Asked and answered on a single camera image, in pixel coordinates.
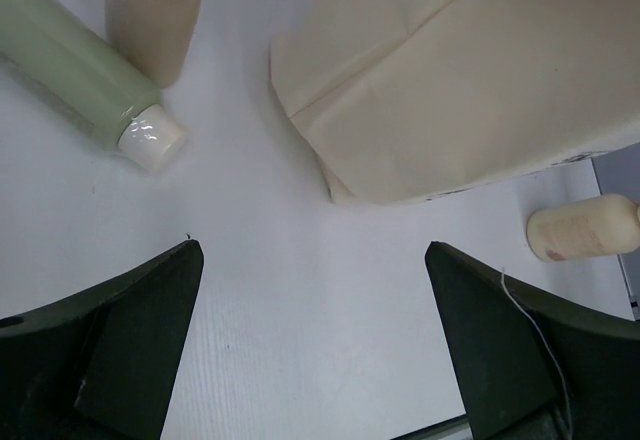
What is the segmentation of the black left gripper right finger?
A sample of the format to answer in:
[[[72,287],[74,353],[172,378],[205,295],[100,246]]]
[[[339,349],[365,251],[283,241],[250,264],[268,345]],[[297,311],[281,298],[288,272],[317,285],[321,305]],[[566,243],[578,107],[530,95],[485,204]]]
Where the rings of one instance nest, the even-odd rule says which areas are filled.
[[[638,438],[638,323],[442,242],[425,264],[474,438]]]

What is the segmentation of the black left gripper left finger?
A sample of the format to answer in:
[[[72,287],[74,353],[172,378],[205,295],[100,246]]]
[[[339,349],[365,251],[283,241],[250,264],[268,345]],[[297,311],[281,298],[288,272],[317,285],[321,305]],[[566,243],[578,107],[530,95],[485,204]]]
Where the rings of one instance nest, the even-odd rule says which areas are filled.
[[[186,240],[1,321],[4,439],[158,439],[203,271]]]

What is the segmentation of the pale green lotion tube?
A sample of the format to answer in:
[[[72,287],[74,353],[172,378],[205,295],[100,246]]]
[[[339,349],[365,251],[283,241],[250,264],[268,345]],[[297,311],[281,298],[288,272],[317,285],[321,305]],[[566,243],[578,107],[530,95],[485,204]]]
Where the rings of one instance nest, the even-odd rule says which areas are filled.
[[[58,0],[1,0],[1,61],[86,138],[148,172],[186,140],[160,88]]]

